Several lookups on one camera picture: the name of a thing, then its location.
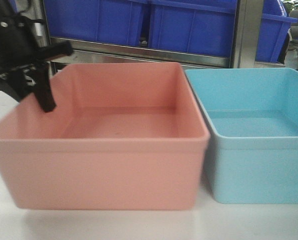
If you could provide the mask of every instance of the metal shelf frame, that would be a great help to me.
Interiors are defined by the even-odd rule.
[[[26,0],[16,0],[25,6]],[[43,0],[33,0],[29,17],[46,19]],[[74,54],[55,60],[58,64],[71,63],[129,63],[129,62],[179,62],[185,68],[276,68],[281,63],[255,61],[264,0],[237,0],[234,39],[231,57],[219,57],[146,47],[131,47],[108,43],[89,42],[77,39],[50,37],[44,29],[45,44],[69,40]]]

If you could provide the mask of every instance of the light blue plastic bin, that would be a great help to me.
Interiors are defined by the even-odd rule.
[[[211,132],[204,170],[226,204],[298,204],[298,72],[186,71]]]

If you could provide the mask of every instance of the plastic bin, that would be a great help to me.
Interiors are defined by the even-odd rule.
[[[204,170],[225,204],[298,204],[298,72],[187,70],[211,132]]]
[[[0,173],[18,207],[182,210],[209,132],[178,63],[71,64],[0,122]]]
[[[149,47],[218,57],[231,55],[235,4],[207,0],[152,0]],[[277,62],[296,18],[264,13],[257,61]]]
[[[147,0],[44,0],[51,36],[137,46]]]
[[[16,6],[16,4],[15,4],[15,0],[9,0],[9,3],[11,4],[13,10],[14,10],[15,12],[17,12],[17,6]]]

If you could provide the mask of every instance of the bin rim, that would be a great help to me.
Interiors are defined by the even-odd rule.
[[[209,5],[199,5],[193,3],[183,3],[179,1],[168,1],[168,0],[151,0],[151,4],[153,5],[162,5],[176,8],[184,8],[184,9],[193,9],[193,10],[204,10],[225,14],[234,14],[235,8],[233,7],[221,7],[221,6],[209,6]]]

